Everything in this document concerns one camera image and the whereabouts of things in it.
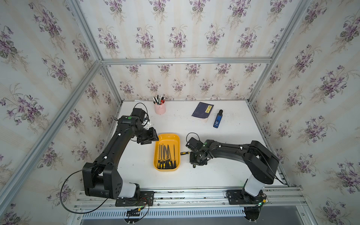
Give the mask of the yellow plastic storage tray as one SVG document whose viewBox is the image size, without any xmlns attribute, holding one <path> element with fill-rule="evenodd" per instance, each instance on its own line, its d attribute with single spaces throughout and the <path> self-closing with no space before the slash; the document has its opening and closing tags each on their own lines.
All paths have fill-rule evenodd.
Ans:
<svg viewBox="0 0 360 225">
<path fill-rule="evenodd" d="M 155 143 L 154 168 L 161 172 L 176 171 L 181 164 L 181 141 L 177 134 L 160 134 Z"/>
</svg>

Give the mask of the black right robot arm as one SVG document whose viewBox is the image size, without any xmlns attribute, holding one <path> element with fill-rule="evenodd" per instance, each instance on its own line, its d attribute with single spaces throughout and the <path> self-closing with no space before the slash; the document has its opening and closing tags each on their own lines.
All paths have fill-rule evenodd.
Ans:
<svg viewBox="0 0 360 225">
<path fill-rule="evenodd" d="M 243 191 L 251 196 L 259 195 L 265 185 L 274 183 L 279 159 L 259 141 L 250 144 L 229 144 L 214 140 L 201 142 L 195 138 L 187 141 L 190 150 L 190 164 L 205 166 L 213 158 L 235 160 L 247 165 L 251 172 Z"/>
</svg>

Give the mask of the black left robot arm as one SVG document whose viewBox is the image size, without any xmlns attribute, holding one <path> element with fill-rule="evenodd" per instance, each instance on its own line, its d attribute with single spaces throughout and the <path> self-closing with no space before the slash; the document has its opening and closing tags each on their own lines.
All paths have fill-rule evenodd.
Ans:
<svg viewBox="0 0 360 225">
<path fill-rule="evenodd" d="M 159 140 L 153 127 L 146 129 L 144 121 L 148 115 L 122 116 L 117 121 L 117 128 L 108 145 L 92 163 L 86 163 L 82 176 L 84 191 L 87 196 L 108 199 L 135 198 L 139 199 L 140 187 L 135 183 L 124 183 L 118 172 L 118 164 L 133 137 L 141 145 Z"/>
</svg>

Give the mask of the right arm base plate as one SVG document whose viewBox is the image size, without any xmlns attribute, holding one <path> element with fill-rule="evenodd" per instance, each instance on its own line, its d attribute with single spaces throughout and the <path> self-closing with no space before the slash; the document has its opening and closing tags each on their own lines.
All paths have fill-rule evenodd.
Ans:
<svg viewBox="0 0 360 225">
<path fill-rule="evenodd" d="M 262 206 L 267 200 L 267 196 L 262 190 L 257 196 L 252 196 L 243 189 L 227 190 L 226 198 L 228 199 L 230 205 Z"/>
</svg>

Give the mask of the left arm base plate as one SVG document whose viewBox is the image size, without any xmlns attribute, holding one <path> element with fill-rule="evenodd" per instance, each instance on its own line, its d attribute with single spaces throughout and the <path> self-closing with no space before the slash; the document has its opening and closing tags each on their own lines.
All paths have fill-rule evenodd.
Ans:
<svg viewBox="0 0 360 225">
<path fill-rule="evenodd" d="M 141 206 L 153 206 L 154 191 L 140 191 L 135 193 L 134 197 L 119 197 L 116 199 L 116 207 L 141 207 Z"/>
</svg>

